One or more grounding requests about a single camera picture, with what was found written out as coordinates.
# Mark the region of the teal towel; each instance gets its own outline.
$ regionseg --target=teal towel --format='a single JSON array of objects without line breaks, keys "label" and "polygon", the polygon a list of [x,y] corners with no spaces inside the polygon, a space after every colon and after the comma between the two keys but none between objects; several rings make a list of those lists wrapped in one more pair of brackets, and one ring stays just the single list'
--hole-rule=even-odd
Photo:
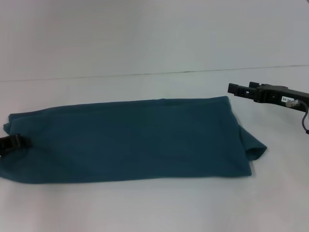
[{"label": "teal towel", "polygon": [[61,106],[11,114],[4,130],[32,147],[1,157],[0,176],[33,184],[250,176],[266,150],[228,97]]}]

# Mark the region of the label sticker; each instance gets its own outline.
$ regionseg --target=label sticker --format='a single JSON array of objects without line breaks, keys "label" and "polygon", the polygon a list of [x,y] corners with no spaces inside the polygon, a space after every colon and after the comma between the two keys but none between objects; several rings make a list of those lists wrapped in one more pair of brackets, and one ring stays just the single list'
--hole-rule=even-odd
[{"label": "label sticker", "polygon": [[288,97],[282,96],[281,101],[282,102],[294,101],[294,98],[288,98]]}]

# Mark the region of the teal cloth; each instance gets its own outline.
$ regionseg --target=teal cloth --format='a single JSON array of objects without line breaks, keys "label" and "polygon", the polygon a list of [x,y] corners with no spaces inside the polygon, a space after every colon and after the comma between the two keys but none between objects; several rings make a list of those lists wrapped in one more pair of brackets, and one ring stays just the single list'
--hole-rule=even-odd
[{"label": "teal cloth", "polygon": [[1,157],[0,176],[33,184],[250,176],[266,150],[228,97],[61,106],[11,114],[4,130],[32,147]]}]

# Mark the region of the folded fabric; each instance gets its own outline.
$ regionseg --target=folded fabric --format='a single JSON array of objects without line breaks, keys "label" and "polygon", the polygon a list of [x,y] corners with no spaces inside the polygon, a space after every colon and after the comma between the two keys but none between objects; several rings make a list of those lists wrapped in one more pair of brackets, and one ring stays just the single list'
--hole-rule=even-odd
[{"label": "folded fabric", "polygon": [[61,106],[11,114],[4,130],[32,146],[1,157],[0,176],[33,184],[250,176],[266,150],[228,97]]}]

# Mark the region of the white background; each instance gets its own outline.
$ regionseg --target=white background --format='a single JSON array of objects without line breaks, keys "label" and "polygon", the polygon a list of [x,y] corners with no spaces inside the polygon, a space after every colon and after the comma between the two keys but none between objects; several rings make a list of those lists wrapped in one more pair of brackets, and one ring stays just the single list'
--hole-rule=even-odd
[{"label": "white background", "polygon": [[[308,23],[306,0],[0,0],[0,123],[68,104],[217,97],[228,83],[309,92]],[[1,230],[307,232],[303,113],[228,96],[240,124],[268,146],[252,177],[0,179]]]}]

